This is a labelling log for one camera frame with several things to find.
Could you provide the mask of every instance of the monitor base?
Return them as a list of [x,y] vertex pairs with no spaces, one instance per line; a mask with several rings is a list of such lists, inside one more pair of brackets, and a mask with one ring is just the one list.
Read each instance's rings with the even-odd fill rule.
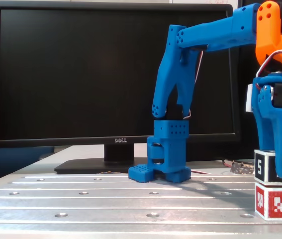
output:
[[147,164],[147,158],[134,158],[129,163],[109,164],[103,158],[69,160],[55,168],[57,174],[91,174],[104,172],[128,173],[130,167]]

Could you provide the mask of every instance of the desk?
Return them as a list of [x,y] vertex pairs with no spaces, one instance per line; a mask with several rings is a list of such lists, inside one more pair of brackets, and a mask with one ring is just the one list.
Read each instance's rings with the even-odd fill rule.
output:
[[[53,173],[67,160],[102,154],[102,145],[73,146],[1,178],[0,238],[282,238],[282,222],[254,213],[254,178],[225,175],[217,162],[192,168],[222,175],[193,174],[181,184]],[[145,145],[135,155],[146,156]]]

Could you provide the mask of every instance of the monitor stand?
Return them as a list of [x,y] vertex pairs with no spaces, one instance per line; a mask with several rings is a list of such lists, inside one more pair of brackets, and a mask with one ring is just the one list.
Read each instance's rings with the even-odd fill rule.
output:
[[127,173],[130,167],[147,164],[147,158],[134,158],[134,144],[105,144],[104,158],[69,160],[55,168],[57,174]]

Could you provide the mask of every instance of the blue chair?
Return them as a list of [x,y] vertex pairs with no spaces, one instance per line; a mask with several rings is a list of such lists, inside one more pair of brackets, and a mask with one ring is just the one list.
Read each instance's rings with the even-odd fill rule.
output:
[[54,147],[0,148],[0,178],[37,162],[43,154],[53,152]]

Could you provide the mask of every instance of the robotic arm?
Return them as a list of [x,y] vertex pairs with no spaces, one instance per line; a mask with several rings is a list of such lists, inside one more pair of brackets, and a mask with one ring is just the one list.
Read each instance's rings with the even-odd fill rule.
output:
[[[188,118],[203,51],[247,44],[256,44],[261,65],[252,90],[260,149],[276,151],[276,172],[282,178],[282,3],[248,5],[235,10],[232,17],[188,28],[171,25],[158,71],[152,114],[156,118],[165,116],[168,97],[176,86],[177,105],[183,108],[183,118]],[[264,68],[275,73],[260,77]],[[174,130],[177,126],[185,131]],[[154,137],[147,140],[148,164],[130,168],[129,177],[147,182],[153,180],[157,170],[172,182],[189,179],[190,170],[185,167],[187,137],[186,120],[155,120]]]

